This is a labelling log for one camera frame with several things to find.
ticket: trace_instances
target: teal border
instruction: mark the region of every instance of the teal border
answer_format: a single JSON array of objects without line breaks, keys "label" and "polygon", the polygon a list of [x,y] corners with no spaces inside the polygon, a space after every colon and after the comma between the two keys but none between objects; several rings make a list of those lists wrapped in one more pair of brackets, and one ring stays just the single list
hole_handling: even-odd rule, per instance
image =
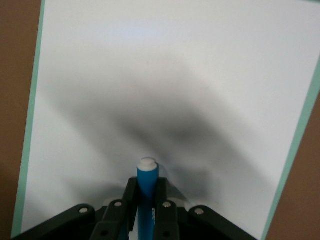
[{"label": "teal border", "polygon": [[295,130],[295,134],[293,137],[293,141],[290,147],[290,151],[284,166],[284,169],[282,171],[282,175],[281,175],[281,179],[280,179],[280,183],[277,187],[273,202],[272,202],[272,206],[271,206],[271,210],[269,212],[269,216],[268,219],[266,221],[265,227],[264,227],[264,231],[262,234],[262,240],[265,240],[272,222],[272,219],[274,218],[275,212],[277,210],[277,206],[279,204],[282,192],[285,188],[289,173],[291,171],[291,167],[294,163],[294,160],[296,158],[302,137],[304,136],[307,124],[309,122],[312,110],[315,106],[315,102],[317,100],[318,94],[320,92],[320,57],[318,59],[317,65],[315,67],[315,71],[313,74],[313,78],[311,81],[311,85],[309,87],[308,90],[308,94],[307,97],[305,99],[304,102],[304,106],[300,115],[300,119],[298,122],[298,126]]},{"label": "teal border", "polygon": [[14,216],[13,216],[13,223],[12,223],[12,231],[11,231],[12,238],[21,234],[22,220],[24,215],[31,136],[32,136],[32,129],[33,129],[36,91],[37,91],[37,83],[38,83],[41,39],[42,39],[42,30],[43,30],[43,24],[44,24],[44,13],[45,13],[45,0],[42,0],[41,8],[40,8],[38,35],[36,39],[36,47],[35,47],[35,55],[34,55],[34,63],[33,63],[28,113],[26,117],[20,176],[19,176],[19,183],[18,183],[18,188],[16,193],[15,209],[14,209]]}]

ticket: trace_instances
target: blue marker barrel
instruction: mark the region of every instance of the blue marker barrel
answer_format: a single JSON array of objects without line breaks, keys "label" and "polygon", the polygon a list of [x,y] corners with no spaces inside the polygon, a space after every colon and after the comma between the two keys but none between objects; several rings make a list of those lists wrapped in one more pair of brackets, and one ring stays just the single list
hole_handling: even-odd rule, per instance
[{"label": "blue marker barrel", "polygon": [[159,177],[159,167],[152,158],[144,158],[137,167],[137,181],[141,190],[141,202],[138,206],[138,238],[152,240],[155,229],[153,199]]}]

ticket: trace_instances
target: brown table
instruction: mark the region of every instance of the brown table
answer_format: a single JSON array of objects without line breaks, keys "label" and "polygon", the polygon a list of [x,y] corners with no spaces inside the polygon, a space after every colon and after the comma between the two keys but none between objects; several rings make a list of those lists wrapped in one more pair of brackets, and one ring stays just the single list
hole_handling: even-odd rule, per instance
[{"label": "brown table", "polygon": [[[11,235],[40,5],[40,0],[0,1],[0,240]],[[267,239],[320,239],[320,97]]]}]

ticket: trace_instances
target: pen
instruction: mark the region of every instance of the pen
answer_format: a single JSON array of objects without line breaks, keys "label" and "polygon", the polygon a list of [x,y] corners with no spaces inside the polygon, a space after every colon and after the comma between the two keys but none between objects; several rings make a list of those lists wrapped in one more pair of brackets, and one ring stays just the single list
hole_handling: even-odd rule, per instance
[{"label": "pen", "polygon": [[155,228],[153,198],[159,177],[159,167],[153,158],[143,158],[137,166],[137,181],[141,190],[138,206],[138,238],[152,240]]}]

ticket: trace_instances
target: screw head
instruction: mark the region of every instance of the screw head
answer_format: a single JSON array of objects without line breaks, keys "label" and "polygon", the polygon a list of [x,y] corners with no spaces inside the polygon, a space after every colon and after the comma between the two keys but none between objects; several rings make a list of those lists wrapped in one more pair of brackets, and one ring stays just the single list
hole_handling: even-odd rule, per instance
[{"label": "screw head", "polygon": [[122,206],[122,202],[117,201],[114,205],[115,205],[116,207],[121,207],[121,206]]},{"label": "screw head", "polygon": [[171,207],[171,203],[168,201],[165,201],[162,206],[164,206],[165,208],[170,208]]},{"label": "screw head", "polygon": [[86,213],[86,212],[88,212],[88,208],[87,207],[83,207],[83,208],[81,208],[80,210],[79,210],[79,213],[81,213],[81,214],[84,214],[84,213]]},{"label": "screw head", "polygon": [[205,211],[203,211],[201,208],[196,208],[196,209],[194,210],[194,212],[195,212],[195,214],[197,214],[197,215],[202,215],[202,214],[205,213]]}]

